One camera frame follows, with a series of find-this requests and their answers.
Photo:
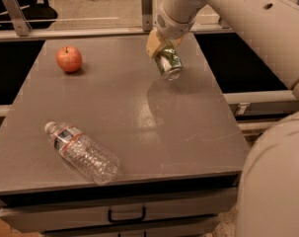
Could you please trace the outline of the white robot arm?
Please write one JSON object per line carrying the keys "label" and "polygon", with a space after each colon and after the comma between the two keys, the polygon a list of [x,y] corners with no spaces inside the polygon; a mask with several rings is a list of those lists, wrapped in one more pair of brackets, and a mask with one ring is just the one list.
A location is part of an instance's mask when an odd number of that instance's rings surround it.
{"label": "white robot arm", "polygon": [[[261,60],[221,81],[225,91],[287,89],[299,102],[299,6],[288,0],[164,0],[147,52],[179,43],[210,6]],[[236,237],[299,237],[299,112],[255,142],[240,180]]]}

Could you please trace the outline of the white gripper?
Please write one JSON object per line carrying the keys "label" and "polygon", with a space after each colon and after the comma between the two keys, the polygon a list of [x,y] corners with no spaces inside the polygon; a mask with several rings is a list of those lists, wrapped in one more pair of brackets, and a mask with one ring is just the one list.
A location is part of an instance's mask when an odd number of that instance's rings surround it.
{"label": "white gripper", "polygon": [[156,28],[153,29],[147,40],[146,51],[150,58],[171,40],[173,47],[181,44],[183,35],[188,33],[195,22],[196,10],[194,7],[172,4],[164,1],[158,7],[156,15]]}

